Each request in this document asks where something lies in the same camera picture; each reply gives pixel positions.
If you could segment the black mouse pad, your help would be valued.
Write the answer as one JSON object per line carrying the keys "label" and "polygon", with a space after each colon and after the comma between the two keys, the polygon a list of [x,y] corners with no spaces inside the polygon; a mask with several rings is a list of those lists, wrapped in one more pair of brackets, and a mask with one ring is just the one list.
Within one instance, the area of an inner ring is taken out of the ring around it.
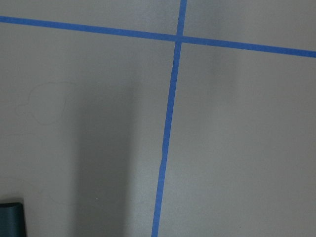
{"label": "black mouse pad", "polygon": [[26,237],[24,207],[20,202],[0,204],[0,237]]}

